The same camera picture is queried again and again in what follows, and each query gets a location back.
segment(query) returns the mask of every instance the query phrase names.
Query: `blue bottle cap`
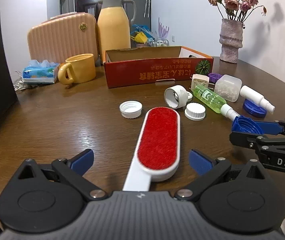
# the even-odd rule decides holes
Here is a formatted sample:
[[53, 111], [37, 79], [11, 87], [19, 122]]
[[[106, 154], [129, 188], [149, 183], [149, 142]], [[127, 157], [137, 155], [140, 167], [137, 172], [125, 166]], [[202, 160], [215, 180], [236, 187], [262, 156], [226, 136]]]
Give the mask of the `blue bottle cap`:
[[243, 109], [250, 115], [254, 116], [254, 117], [258, 117], [258, 118], [265, 118], [266, 114], [267, 114], [267, 110], [257, 106], [256, 104], [254, 104], [253, 102], [245, 99], [244, 100], [244, 105], [243, 105]]
[[247, 132], [255, 134], [264, 134], [262, 128], [251, 118], [243, 115], [237, 116], [232, 123], [231, 130], [233, 132]]

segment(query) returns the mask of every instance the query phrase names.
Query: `green spray bottle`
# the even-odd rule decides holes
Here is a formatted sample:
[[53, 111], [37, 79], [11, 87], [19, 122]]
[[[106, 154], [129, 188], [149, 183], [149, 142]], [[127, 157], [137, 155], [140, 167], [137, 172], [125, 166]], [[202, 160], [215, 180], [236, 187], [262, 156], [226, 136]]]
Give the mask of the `green spray bottle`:
[[235, 110], [232, 109], [231, 106], [227, 104], [225, 99], [202, 85], [197, 85], [193, 90], [193, 94], [196, 98], [209, 106], [213, 111], [218, 114], [222, 114], [231, 121], [234, 121], [236, 116], [240, 116]]

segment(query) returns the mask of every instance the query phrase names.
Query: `table surface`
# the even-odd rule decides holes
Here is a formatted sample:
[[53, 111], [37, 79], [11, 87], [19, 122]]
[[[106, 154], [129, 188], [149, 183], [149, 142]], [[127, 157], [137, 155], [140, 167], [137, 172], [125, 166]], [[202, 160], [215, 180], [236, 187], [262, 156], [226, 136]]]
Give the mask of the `table surface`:
[[[243, 61], [229, 64], [214, 60], [214, 73], [240, 78], [263, 94], [275, 107], [266, 121], [285, 119], [285, 83]], [[191, 81], [176, 82], [186, 89]], [[108, 89], [103, 67], [97, 67], [97, 78], [70, 89], [60, 83], [18, 94], [19, 103], [9, 111], [0, 126], [0, 193], [26, 158], [51, 163], [59, 157], [71, 158], [86, 148], [95, 153], [92, 168], [84, 177], [111, 193], [121, 190], [126, 178], [144, 116], [148, 110], [166, 106], [164, 90], [172, 85], [146, 84]], [[142, 115], [125, 119], [119, 105], [127, 100], [142, 103]], [[244, 99], [229, 103], [239, 114]], [[197, 177], [188, 165], [188, 153], [199, 149], [212, 158], [227, 157], [232, 163], [244, 163], [255, 157], [253, 150], [240, 151], [229, 142], [231, 121], [206, 106], [206, 118], [196, 122], [187, 119], [182, 109], [180, 164], [172, 178], [151, 185], [151, 190], [177, 189]], [[285, 197], [285, 174], [269, 171]]]

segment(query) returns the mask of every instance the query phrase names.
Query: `yellow thermos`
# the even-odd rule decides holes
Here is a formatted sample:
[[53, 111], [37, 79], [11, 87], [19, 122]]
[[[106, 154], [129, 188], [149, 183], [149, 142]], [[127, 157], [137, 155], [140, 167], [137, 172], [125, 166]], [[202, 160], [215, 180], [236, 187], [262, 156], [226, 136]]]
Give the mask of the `yellow thermos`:
[[136, 4], [133, 0], [102, 0], [102, 8], [98, 17], [98, 39], [100, 58], [106, 62], [106, 50], [130, 49], [130, 26], [123, 3], [132, 3], [134, 22]]

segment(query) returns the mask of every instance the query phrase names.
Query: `yellow mug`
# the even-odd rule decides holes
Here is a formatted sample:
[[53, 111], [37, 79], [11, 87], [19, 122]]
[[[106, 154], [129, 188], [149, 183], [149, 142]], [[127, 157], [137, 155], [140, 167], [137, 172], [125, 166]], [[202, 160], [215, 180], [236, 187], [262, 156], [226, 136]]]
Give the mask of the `yellow mug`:
[[85, 83], [96, 77], [93, 54], [88, 53], [72, 56], [67, 58], [65, 62], [58, 71], [58, 79], [64, 85]]

